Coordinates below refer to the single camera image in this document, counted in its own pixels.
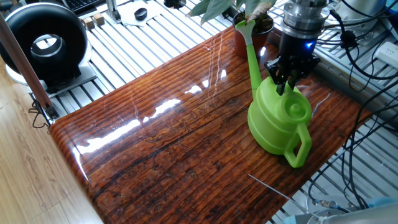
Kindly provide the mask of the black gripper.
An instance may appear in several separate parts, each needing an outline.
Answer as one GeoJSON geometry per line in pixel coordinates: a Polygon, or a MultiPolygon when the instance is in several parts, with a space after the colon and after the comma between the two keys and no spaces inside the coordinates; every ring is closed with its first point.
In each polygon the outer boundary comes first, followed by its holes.
{"type": "Polygon", "coordinates": [[[264,63],[279,95],[283,95],[287,82],[283,61],[290,60],[288,84],[293,90],[296,83],[301,78],[307,78],[320,62],[320,58],[313,55],[315,45],[316,38],[303,39],[286,33],[282,34],[279,44],[279,57],[264,63]]]}

